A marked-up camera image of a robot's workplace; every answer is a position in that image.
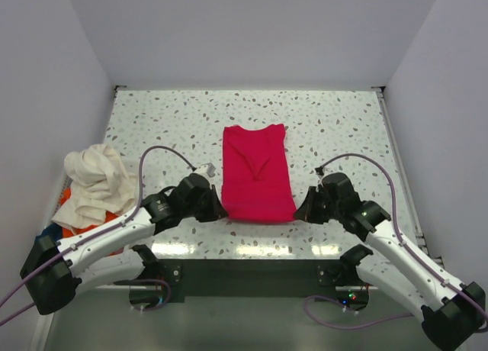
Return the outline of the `magenta t shirt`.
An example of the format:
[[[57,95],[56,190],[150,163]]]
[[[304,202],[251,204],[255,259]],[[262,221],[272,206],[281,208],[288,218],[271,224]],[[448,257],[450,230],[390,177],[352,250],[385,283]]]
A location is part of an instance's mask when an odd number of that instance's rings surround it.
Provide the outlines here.
[[[294,220],[285,134],[283,124],[261,130],[224,128],[222,204],[230,220],[254,224]]]

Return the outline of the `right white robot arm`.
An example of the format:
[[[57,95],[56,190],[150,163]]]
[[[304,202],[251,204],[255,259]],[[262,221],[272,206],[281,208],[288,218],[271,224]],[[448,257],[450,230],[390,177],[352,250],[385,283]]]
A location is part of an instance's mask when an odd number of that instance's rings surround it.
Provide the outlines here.
[[[440,350],[456,350],[484,324],[486,293],[443,269],[394,225],[376,202],[363,201],[344,173],[311,186],[294,218],[311,224],[338,221],[361,244],[352,265],[363,282],[379,288],[419,320]]]

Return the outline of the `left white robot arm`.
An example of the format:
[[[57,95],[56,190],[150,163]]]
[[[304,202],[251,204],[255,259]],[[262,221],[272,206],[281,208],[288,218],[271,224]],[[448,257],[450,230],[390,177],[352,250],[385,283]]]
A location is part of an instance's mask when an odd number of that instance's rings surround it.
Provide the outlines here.
[[[177,227],[188,217],[206,223],[227,216],[215,185],[193,172],[94,230],[57,242],[50,237],[35,240],[20,275],[39,314],[52,314],[75,298],[82,272],[111,253]]]

